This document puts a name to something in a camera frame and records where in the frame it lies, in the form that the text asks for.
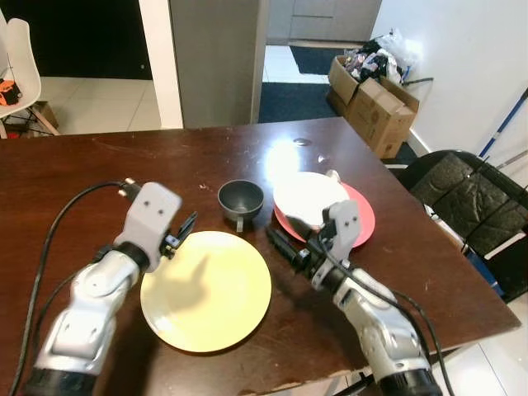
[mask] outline cup handle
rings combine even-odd
[[[328,172],[325,173],[327,177],[330,177],[335,182],[341,183],[341,178],[339,177],[339,173],[337,173],[336,170],[330,169]]]
[[[237,233],[242,232],[243,226],[244,226],[244,218],[242,216],[238,217],[237,218]]]

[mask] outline white plate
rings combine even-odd
[[[273,191],[275,205],[284,215],[301,219],[314,228],[323,224],[323,209],[347,199],[347,191],[340,182],[313,172],[298,172]]]
[[[261,322],[270,297],[270,272],[260,253],[216,231],[189,235],[141,285],[148,325],[168,344],[193,352],[243,340]]]

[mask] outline wooden table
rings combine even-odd
[[[298,146],[294,139],[311,144]],[[373,236],[352,261],[391,288],[411,295],[431,317],[445,349],[519,325],[507,306],[421,206],[342,118],[207,130],[171,130],[20,139],[0,143],[0,393],[15,370],[28,296],[47,228],[77,192],[133,177],[177,192],[184,204],[175,228],[193,210],[196,231],[233,232],[216,198],[227,180],[262,186],[266,201],[244,234],[266,259],[273,291],[260,326],[227,351],[185,353],[161,342],[141,313],[139,287],[118,313],[118,329],[100,395],[239,395],[265,393],[366,365],[356,334],[324,293],[316,293],[267,242],[271,188],[282,172],[337,169],[362,192],[376,216]],[[56,233],[40,299],[120,232],[129,204],[98,191],[68,214]],[[57,298],[50,320],[68,302]]]

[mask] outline door frame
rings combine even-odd
[[[168,0],[139,0],[162,129],[183,128]]]
[[[257,47],[253,65],[251,123],[258,122],[262,70],[266,49],[269,0],[259,1]],[[175,45],[169,0],[139,0],[148,58],[158,100],[162,129],[183,128],[182,102],[178,86]]]

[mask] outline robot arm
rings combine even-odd
[[[361,350],[385,395],[441,395],[412,324],[367,289],[396,302],[392,292],[360,268],[350,270],[348,256],[361,230],[357,203],[336,203],[323,212],[323,219],[324,226],[315,235],[302,222],[289,219],[307,240],[300,252],[276,230],[268,229],[268,237],[314,289],[332,294],[333,303],[356,330]]]
[[[192,216],[169,233],[182,199],[157,183],[127,179],[120,194],[132,200],[123,232],[99,262],[73,279],[69,306],[55,319],[24,389],[28,396],[88,396],[101,373],[116,329],[116,312],[142,272],[172,258],[190,233]]]

